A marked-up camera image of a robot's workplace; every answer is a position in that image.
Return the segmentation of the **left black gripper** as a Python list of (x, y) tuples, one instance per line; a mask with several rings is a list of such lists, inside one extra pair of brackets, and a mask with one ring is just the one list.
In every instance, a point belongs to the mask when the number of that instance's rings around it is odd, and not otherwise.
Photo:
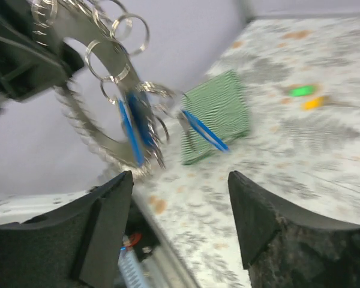
[(80, 55), (35, 24), (27, 1), (0, 1), (0, 94), (25, 101), (83, 68)]

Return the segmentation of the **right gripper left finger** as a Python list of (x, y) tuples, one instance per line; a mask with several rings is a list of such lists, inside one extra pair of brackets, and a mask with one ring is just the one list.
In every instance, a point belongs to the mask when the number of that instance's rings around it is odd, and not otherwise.
[(58, 209), (0, 225), (0, 287), (112, 287), (132, 190), (123, 172)]

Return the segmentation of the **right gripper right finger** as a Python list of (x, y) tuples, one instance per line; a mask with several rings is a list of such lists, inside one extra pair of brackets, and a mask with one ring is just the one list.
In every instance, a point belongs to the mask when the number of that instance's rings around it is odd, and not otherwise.
[(228, 186), (253, 287), (360, 288), (360, 225), (302, 208), (237, 171)]

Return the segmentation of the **metal key ring disc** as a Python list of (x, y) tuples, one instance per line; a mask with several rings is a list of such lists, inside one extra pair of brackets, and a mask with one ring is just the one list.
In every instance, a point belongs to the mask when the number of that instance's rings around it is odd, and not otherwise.
[(131, 58), (146, 50), (150, 31), (145, 30), (140, 47), (128, 51), (123, 41), (131, 34), (134, 21), (141, 20), (141, 17), (129, 12), (119, 1), (116, 5), (121, 10), (117, 18), (107, 15), (101, 1), (32, 1), (31, 13), (35, 24), (43, 32), (53, 33), (58, 40), (75, 40), (84, 45), (85, 65), (98, 80), (102, 95), (117, 110), (120, 122), (118, 99), (124, 100), (129, 92), (134, 92), (146, 102), (154, 148), (146, 154), (143, 166), (138, 167), (122, 122), (125, 139), (109, 137), (87, 111), (83, 97), (72, 80), (57, 87), (59, 100), (67, 108), (67, 118), (90, 149), (113, 168), (129, 170), (140, 178), (151, 171), (152, 161), (160, 167), (165, 165), (162, 141), (157, 131), (163, 120), (158, 114), (167, 110), (161, 100), (172, 99), (175, 93), (161, 84), (140, 80)]

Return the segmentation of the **blue key tag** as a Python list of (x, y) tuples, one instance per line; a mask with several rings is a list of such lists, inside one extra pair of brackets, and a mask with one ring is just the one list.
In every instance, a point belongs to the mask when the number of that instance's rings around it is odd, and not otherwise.
[(124, 100), (118, 99), (116, 103), (134, 160), (141, 167), (146, 162), (146, 154), (154, 148), (153, 136), (148, 127), (148, 106), (134, 92), (129, 92)]
[(218, 150), (222, 152), (230, 151), (229, 147), (215, 133), (213, 133), (201, 120), (192, 115), (189, 111), (180, 110), (176, 117), (182, 126), (188, 143), (194, 151), (194, 143), (190, 134), (191, 128)]

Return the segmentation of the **yellow key tag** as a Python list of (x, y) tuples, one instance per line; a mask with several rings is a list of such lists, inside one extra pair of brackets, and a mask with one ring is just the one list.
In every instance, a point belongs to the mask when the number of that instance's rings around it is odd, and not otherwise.
[(324, 106), (327, 102), (328, 102), (328, 98), (325, 96), (312, 98), (312, 99), (304, 102), (301, 106), (301, 109), (305, 110), (305, 111), (314, 110), (314, 109)]

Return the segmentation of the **green key tag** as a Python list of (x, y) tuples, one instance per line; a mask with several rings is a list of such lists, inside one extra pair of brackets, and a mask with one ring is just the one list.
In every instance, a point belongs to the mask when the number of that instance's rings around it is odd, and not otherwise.
[(297, 86), (289, 91), (289, 95), (291, 97), (303, 97), (307, 95), (312, 95), (315, 93), (315, 91), (316, 87), (313, 85)]

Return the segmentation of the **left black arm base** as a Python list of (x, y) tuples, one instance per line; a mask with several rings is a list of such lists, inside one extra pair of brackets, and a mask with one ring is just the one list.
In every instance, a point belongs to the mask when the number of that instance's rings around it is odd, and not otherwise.
[(128, 246), (134, 250), (140, 262), (148, 258), (160, 245), (156, 234), (135, 201), (130, 204), (125, 235), (128, 238)]

